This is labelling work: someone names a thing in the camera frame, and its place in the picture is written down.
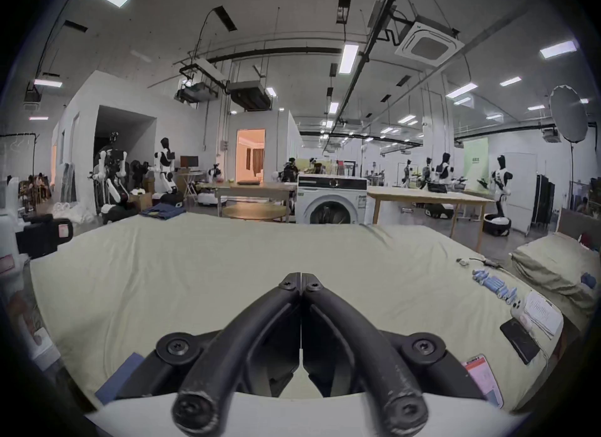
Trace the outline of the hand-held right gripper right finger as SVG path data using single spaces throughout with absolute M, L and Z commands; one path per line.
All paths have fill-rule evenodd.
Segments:
M 361 312 L 301 274 L 303 366 L 323 397 L 367 395 L 384 436 L 414 436 L 430 418 L 425 393 L 485 402 L 443 339 L 381 331 Z

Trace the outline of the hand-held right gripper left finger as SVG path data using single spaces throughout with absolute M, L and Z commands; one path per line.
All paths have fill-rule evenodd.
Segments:
M 279 396 L 299 363 L 300 275 L 289 274 L 219 331 L 172 332 L 134 369 L 117 400 L 176 393 L 170 415 L 188 436 L 223 433 L 233 394 Z

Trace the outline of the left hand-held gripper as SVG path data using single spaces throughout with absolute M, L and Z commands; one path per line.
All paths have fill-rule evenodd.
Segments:
M 52 214 L 19 216 L 19 179 L 9 177 L 5 185 L 5 205 L 1 209 L 1 260 L 17 261 L 21 255 L 36 259 L 56 252 L 74 236 L 68 218 Z

